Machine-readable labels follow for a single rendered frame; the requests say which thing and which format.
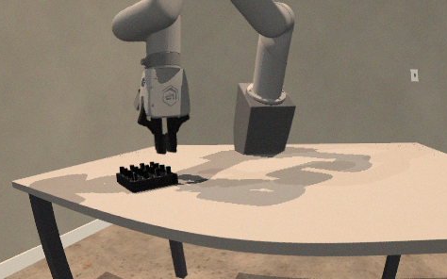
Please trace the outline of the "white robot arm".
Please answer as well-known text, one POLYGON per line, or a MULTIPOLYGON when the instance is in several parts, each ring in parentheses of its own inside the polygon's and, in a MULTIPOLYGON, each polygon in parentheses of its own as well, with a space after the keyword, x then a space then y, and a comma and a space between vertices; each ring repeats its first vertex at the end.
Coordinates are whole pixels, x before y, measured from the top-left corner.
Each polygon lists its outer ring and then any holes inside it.
MULTIPOLYGON (((259 33, 254 82, 247 93, 265 104, 284 102, 282 89, 295 23, 292 9, 274 0, 230 1, 259 33)), ((146 58, 141 59, 145 70, 161 65, 181 67, 179 14, 184 3, 141 0, 114 17, 112 32, 121 41, 146 42, 146 58)))

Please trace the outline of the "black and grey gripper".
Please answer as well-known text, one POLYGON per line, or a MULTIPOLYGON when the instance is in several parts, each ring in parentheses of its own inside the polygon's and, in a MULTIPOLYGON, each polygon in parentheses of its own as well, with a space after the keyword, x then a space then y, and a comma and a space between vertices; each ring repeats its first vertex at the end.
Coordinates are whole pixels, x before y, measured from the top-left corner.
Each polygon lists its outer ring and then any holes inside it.
POLYGON ((138 124, 146 126, 154 134, 157 154, 176 153, 176 133, 181 124, 190 118, 190 97, 185 71, 177 65, 161 65, 146 70, 141 79, 138 124), (166 134, 162 134, 162 118, 167 118, 166 134))

